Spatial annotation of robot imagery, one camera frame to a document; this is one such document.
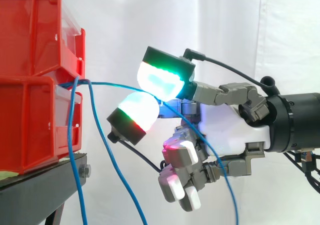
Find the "white fingertip pad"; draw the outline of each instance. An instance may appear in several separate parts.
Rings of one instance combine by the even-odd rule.
[[[180,145],[184,146],[187,149],[192,165],[196,164],[199,159],[194,144],[191,141],[183,141],[180,143]]]
[[[173,174],[171,176],[168,176],[166,180],[169,184],[174,199],[176,201],[183,199],[185,197],[185,191],[181,185],[178,175]]]
[[[197,189],[194,186],[189,186],[185,189],[185,192],[189,198],[192,210],[198,210],[201,207],[201,202]]]

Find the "blue cable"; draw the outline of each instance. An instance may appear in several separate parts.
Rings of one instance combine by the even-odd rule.
[[[118,167],[118,164],[116,162],[116,159],[112,153],[112,150],[106,140],[106,137],[105,137],[105,134],[104,134],[104,131],[102,130],[101,128],[101,124],[100,124],[100,121],[99,121],[99,118],[98,118],[98,115],[97,115],[97,111],[96,111],[96,105],[95,105],[95,98],[94,98],[94,91],[93,91],[93,88],[92,88],[92,83],[90,80],[87,80],[87,79],[83,79],[83,81],[86,81],[87,84],[89,85],[89,91],[90,91],[90,99],[91,99],[91,107],[92,107],[92,112],[93,112],[93,116],[94,116],[94,120],[95,120],[95,124],[99,130],[99,133],[100,133],[100,136],[102,138],[102,141],[105,145],[105,148],[110,156],[110,159],[111,159],[111,162],[112,162],[112,165],[116,171],[116,173],[118,174],[119,178],[121,179],[123,185],[125,186],[126,190],[128,191],[128,193],[130,194],[133,202],[134,202],[134,205],[136,207],[136,209],[138,210],[139,212],[139,215],[140,215],[140,218],[142,220],[142,223],[143,225],[148,225],[147,223],[147,220],[146,220],[146,217],[144,215],[144,212],[142,211],[142,208],[138,202],[138,199],[136,198],[134,192],[132,191],[130,185],[128,184],[128,182],[126,181],[125,177],[123,176],[123,174],[121,173],[120,171],[120,168]]]
[[[68,127],[67,127],[67,141],[68,141],[68,151],[69,151],[69,157],[70,157],[70,163],[73,171],[73,176],[76,184],[76,189],[78,190],[79,195],[79,201],[80,201],[80,208],[81,208],[81,215],[82,215],[82,221],[83,225],[88,225],[87,215],[86,215],[86,207],[85,207],[85,199],[84,199],[84,193],[82,192],[82,187],[80,183],[79,178],[79,172],[77,169],[74,153],[72,150],[72,122],[74,119],[74,111],[75,111],[75,94],[76,94],[76,88],[78,85],[79,77],[77,76],[74,79],[73,87],[71,90],[71,98],[70,98],[70,109],[69,109],[69,115],[68,115]]]
[[[135,87],[132,87],[132,86],[127,86],[127,85],[122,85],[122,84],[117,84],[117,83],[110,83],[110,82],[91,82],[91,81],[89,81],[89,80],[87,80],[87,79],[81,79],[80,81],[79,81],[79,85],[83,85],[83,84],[87,84],[87,85],[89,85],[89,90],[90,90],[90,96],[91,96],[91,106],[92,106],[92,111],[93,111],[93,115],[94,115],[94,119],[95,119],[95,122],[96,122],[96,124],[97,124],[97,127],[98,127],[98,129],[99,129],[99,132],[100,132],[100,135],[101,135],[101,138],[102,138],[102,140],[103,140],[103,142],[104,142],[104,145],[106,146],[106,148],[107,148],[107,150],[108,150],[108,148],[110,149],[110,147],[109,147],[109,145],[108,145],[108,143],[107,143],[107,141],[106,141],[106,138],[105,138],[105,136],[104,136],[104,133],[103,133],[103,131],[102,131],[102,129],[101,129],[101,126],[100,126],[100,122],[99,122],[99,119],[98,119],[98,117],[97,117],[97,113],[96,113],[96,108],[95,108],[95,101],[93,100],[93,89],[92,89],[92,85],[107,85],[107,86],[113,86],[113,87],[118,87],[118,88],[125,88],[125,89],[130,89],[130,90],[134,90],[134,91],[138,91],[138,92],[145,92],[145,91],[143,91],[143,90],[141,90],[141,89],[138,89],[138,88],[135,88]],[[60,84],[60,86],[62,86],[62,87],[64,87],[64,88],[69,88],[69,87],[71,87],[72,86],[72,83],[71,82],[67,82],[67,83],[63,83],[63,84]],[[174,112],[176,115],[178,115],[181,119],[183,119],[187,124],[188,124],[188,126],[201,138],[201,140],[211,149],[211,151],[213,152],[213,154],[216,156],[216,158],[217,158],[217,162],[218,162],[218,164],[220,164],[222,161],[221,161],[221,159],[220,159],[220,157],[218,156],[218,154],[217,154],[217,152],[215,151],[215,149],[210,145],[210,143],[206,140],[206,138],[201,134],[201,132],[190,122],[190,121],[188,121],[180,112],[178,112],[178,111],[176,111],[176,110],[174,110],[172,107],[170,107],[166,102],[163,102],[163,104],[168,108],[168,109],[170,109],[172,112]],[[238,214],[238,207],[237,207],[237,201],[236,201],[236,197],[235,197],[235,194],[234,194],[234,192],[233,192],[233,190],[232,190],[232,188],[231,188],[231,185],[230,185],[230,183],[229,183],[229,179],[228,179],[228,176],[227,176],[227,171],[226,171],[226,169],[222,166],[221,167],[222,168],[222,170],[223,170],[223,175],[224,175],[224,179],[225,179],[225,182],[226,182],[226,184],[227,184],[227,187],[228,187],[228,189],[229,189],[229,191],[230,191],[230,194],[231,194],[231,197],[232,197],[232,202],[233,202],[233,205],[234,205],[234,210],[235,210],[235,221],[236,221],[236,225],[239,225],[239,214]],[[139,206],[139,203],[138,203],[138,201],[136,201],[136,202],[134,202],[135,203],[135,205],[136,205],[136,207],[137,207],[137,209],[138,209],[138,211],[139,211],[139,208],[140,208],[140,206]]]

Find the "metal screw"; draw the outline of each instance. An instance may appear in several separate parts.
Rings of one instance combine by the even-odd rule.
[[[89,178],[91,175],[91,166],[89,164],[81,165],[79,167],[79,176],[81,178]]]

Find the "red plastic bin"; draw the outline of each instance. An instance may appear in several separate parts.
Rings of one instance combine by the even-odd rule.
[[[24,174],[68,154],[71,92],[50,77],[0,77],[0,171]],[[72,150],[81,148],[82,96],[75,96]]]
[[[85,30],[62,0],[0,0],[0,76],[85,78]]]

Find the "white backdrop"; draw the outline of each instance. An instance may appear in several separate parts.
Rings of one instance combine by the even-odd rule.
[[[261,2],[267,5],[270,1],[273,2],[272,6],[261,16],[265,20],[269,17],[276,18],[277,22],[273,23],[271,32],[281,31],[279,27],[282,22],[289,28],[291,20],[282,20],[282,16],[278,13],[274,16],[272,8],[285,9],[287,3],[295,3],[295,0],[287,0],[284,4],[282,0]],[[86,30],[86,77],[92,81],[107,81],[137,87],[136,74],[139,64],[147,46],[150,45],[176,56],[182,55],[185,48],[191,48],[240,69],[248,75],[256,75],[259,79],[264,75],[274,76],[279,80],[279,88],[285,92],[291,92],[291,89],[300,91],[302,82],[308,84],[306,80],[296,80],[302,72],[291,73],[291,69],[286,67],[290,66],[290,62],[283,65],[277,60],[279,56],[276,55],[279,51],[273,49],[274,44],[283,44],[290,53],[296,53],[295,50],[301,47],[292,46],[295,42],[294,37],[293,41],[286,42],[293,34],[283,35],[279,39],[277,39],[279,34],[270,36],[270,33],[266,32],[270,31],[266,22],[260,26],[263,30],[259,30],[260,0],[64,0],[64,2],[79,25]],[[316,11],[318,7],[313,8],[314,13],[308,14],[311,17],[313,15],[319,17],[319,12]],[[261,44],[263,39],[271,43]],[[256,57],[257,44],[259,44],[258,57]],[[300,70],[302,64],[296,65]],[[277,69],[284,66],[285,73],[275,72],[275,66]],[[308,68],[307,71],[303,70],[308,72],[305,73],[304,79],[315,75],[313,67]],[[208,63],[198,64],[196,79],[214,86],[243,81],[238,76]],[[293,86],[290,83],[292,80],[298,81],[299,86],[297,83]],[[312,85],[309,85],[308,89],[310,92],[317,91]],[[88,163],[92,166],[91,177],[83,187],[89,224],[142,224],[134,203],[112,167],[101,141],[92,115],[88,89],[83,86],[79,91],[84,97],[83,151],[88,153]],[[105,133],[108,134],[110,125],[106,121],[107,116],[130,91],[95,87],[94,92],[98,115]],[[137,149],[158,164],[163,159],[162,144],[172,135],[177,124],[179,119],[158,120],[136,146]],[[111,144],[111,147],[150,225],[235,223],[233,204],[223,179],[206,185],[199,192],[202,203],[200,210],[186,213],[178,203],[165,201],[158,185],[158,175],[141,159],[120,144]],[[318,219],[312,215],[317,214],[319,197],[309,187],[304,176],[289,164],[282,154],[267,154],[265,159],[253,160],[252,176],[230,178],[230,182],[237,198],[240,224],[317,223]],[[82,224],[77,194],[66,201],[61,224]]]

